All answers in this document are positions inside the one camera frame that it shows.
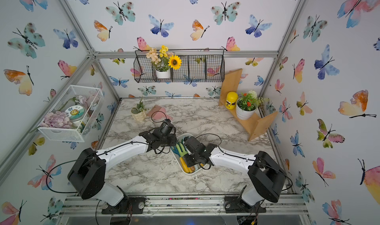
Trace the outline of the white storage box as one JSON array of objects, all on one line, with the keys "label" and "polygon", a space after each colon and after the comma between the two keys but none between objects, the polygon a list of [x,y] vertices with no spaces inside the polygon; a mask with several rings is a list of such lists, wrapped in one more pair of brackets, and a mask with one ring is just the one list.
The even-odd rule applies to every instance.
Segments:
[{"label": "white storage box", "polygon": [[182,157],[182,154],[184,154],[185,152],[190,154],[190,152],[188,152],[187,148],[184,146],[184,143],[191,136],[193,136],[193,135],[190,133],[184,133],[184,134],[178,136],[177,137],[177,145],[179,147],[177,147],[176,145],[170,147],[171,152],[172,152],[173,156],[175,157],[181,171],[186,175],[192,175],[192,174],[195,174],[195,173],[201,171],[201,167],[199,165],[188,167],[184,161],[184,158]]}]

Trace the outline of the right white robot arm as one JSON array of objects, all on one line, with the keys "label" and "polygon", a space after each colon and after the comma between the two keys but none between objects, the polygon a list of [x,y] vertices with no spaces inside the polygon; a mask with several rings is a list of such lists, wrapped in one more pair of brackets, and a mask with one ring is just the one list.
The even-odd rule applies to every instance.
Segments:
[{"label": "right white robot arm", "polygon": [[268,153],[259,151],[256,155],[240,154],[212,143],[205,146],[193,136],[185,140],[184,146],[190,152],[184,158],[188,167],[209,165],[247,174],[252,185],[247,186],[241,194],[245,204],[253,206],[262,200],[273,203],[279,201],[287,176]]}]

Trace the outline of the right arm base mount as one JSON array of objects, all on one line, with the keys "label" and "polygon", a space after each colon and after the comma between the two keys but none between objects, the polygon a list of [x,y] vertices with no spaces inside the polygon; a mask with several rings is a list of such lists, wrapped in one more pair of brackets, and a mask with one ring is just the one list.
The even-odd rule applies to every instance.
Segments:
[{"label": "right arm base mount", "polygon": [[239,196],[225,196],[224,208],[227,214],[231,213],[266,213],[266,208],[261,206],[261,202],[257,202],[251,206],[244,202]]}]

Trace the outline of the light teal hand fork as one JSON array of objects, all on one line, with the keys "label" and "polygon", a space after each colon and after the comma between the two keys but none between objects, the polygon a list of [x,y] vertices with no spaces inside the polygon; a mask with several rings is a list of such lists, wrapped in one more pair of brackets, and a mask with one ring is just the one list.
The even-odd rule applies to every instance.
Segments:
[{"label": "light teal hand fork", "polygon": [[178,150],[179,156],[184,157],[185,155],[188,154],[188,151],[186,150],[185,146],[182,143],[177,143],[176,148]]}]

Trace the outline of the blue rake yellow handle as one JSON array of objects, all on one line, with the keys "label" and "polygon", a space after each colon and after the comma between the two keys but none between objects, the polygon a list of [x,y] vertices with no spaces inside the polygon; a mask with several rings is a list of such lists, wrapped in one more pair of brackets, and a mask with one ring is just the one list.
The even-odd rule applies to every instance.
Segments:
[{"label": "blue rake yellow handle", "polygon": [[183,157],[180,157],[180,162],[181,162],[181,165],[182,165],[182,168],[183,168],[184,172],[187,173],[187,174],[190,174],[192,171],[186,165]]}]

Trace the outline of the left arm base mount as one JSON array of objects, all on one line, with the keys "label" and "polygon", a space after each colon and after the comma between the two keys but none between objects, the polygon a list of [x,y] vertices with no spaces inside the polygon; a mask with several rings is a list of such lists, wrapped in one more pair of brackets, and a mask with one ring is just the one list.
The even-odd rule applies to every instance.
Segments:
[{"label": "left arm base mount", "polygon": [[130,197],[124,196],[120,203],[116,206],[108,205],[107,208],[102,209],[104,215],[140,215],[143,213],[145,207],[145,197]]}]

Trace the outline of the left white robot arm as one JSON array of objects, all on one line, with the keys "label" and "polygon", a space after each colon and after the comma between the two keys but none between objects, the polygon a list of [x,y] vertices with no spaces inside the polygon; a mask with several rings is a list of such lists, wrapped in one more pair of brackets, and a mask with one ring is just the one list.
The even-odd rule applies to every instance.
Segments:
[{"label": "left white robot arm", "polygon": [[176,128],[166,119],[153,131],[145,131],[117,146],[94,151],[85,149],[68,174],[68,180],[84,200],[98,199],[118,206],[126,199],[122,189],[105,181],[106,172],[134,156],[155,151],[159,147],[175,146]]}]

